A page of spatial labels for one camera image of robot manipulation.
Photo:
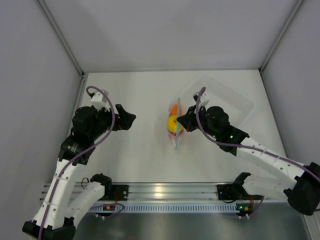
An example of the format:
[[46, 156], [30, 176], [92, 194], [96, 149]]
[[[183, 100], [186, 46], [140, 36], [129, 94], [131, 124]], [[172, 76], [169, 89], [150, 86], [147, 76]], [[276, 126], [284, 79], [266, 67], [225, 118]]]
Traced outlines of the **clear zip top bag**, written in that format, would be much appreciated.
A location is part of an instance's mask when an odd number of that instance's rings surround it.
[[187, 111], [182, 104], [180, 97], [171, 102], [168, 108], [166, 130], [168, 132], [169, 139], [172, 141], [175, 151], [178, 149], [179, 141], [185, 132], [185, 128], [177, 121], [177, 119], [178, 117], [182, 117], [186, 112]]

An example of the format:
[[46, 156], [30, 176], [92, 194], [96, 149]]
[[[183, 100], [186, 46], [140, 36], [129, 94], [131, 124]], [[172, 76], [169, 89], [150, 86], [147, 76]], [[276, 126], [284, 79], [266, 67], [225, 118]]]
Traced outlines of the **yellow fake apple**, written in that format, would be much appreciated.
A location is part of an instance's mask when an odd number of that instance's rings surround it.
[[171, 132], [177, 132], [177, 129], [179, 129], [179, 132], [184, 130], [184, 127], [179, 122], [177, 122], [177, 115], [172, 115], [168, 117], [166, 122], [166, 128], [168, 131]]

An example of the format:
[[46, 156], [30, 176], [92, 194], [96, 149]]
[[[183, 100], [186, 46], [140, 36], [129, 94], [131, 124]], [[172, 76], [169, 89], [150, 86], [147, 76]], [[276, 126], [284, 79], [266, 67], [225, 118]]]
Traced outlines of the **orange fake persimmon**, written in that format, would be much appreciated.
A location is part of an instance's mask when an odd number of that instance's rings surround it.
[[170, 106], [169, 110], [169, 116], [176, 116], [178, 114], [178, 105], [177, 104], [172, 104]]

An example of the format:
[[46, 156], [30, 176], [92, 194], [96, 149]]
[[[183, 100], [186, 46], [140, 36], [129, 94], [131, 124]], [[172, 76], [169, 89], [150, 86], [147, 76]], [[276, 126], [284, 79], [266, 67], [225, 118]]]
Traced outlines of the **red fake apple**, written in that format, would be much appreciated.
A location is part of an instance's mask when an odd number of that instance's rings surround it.
[[[181, 137], [183, 134], [184, 134], [184, 132], [185, 132], [185, 130], [183, 129], [183, 130], [181, 130], [180, 132], [179, 132], [179, 137]], [[169, 136], [171, 137], [171, 138], [175, 138], [176, 137], [176, 135], [177, 135], [177, 133], [176, 132], [172, 132], [172, 131], [169, 131], [168, 132], [168, 134], [169, 134]]]

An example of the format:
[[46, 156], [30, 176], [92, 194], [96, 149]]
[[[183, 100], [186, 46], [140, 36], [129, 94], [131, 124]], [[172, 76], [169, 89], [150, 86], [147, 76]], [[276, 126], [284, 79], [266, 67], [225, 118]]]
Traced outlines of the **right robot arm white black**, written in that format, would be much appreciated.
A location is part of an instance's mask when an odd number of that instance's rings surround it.
[[243, 158], [275, 177], [263, 178], [252, 173], [242, 173], [242, 181], [233, 186], [240, 199], [260, 195], [287, 200], [297, 212], [311, 216], [320, 204], [320, 166], [296, 162], [278, 155], [255, 141], [248, 133], [232, 126], [229, 116], [219, 106], [197, 109], [189, 107], [177, 121], [187, 132], [201, 130], [203, 135], [221, 150]]

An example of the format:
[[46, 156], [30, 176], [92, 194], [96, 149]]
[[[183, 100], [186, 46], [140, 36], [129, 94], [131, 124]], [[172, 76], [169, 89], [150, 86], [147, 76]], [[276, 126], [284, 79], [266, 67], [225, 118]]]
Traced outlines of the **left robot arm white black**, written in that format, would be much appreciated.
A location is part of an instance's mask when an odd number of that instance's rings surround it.
[[70, 135], [60, 146], [46, 197], [34, 218], [24, 223], [25, 234], [38, 240], [72, 240], [80, 221], [94, 203], [112, 196], [112, 179], [100, 173], [93, 175], [84, 191], [70, 202], [77, 177], [86, 169], [96, 149], [95, 142], [101, 142], [101, 137], [111, 131], [129, 130], [136, 119], [136, 115], [125, 111], [121, 104], [115, 108], [115, 114], [93, 105], [75, 111]]

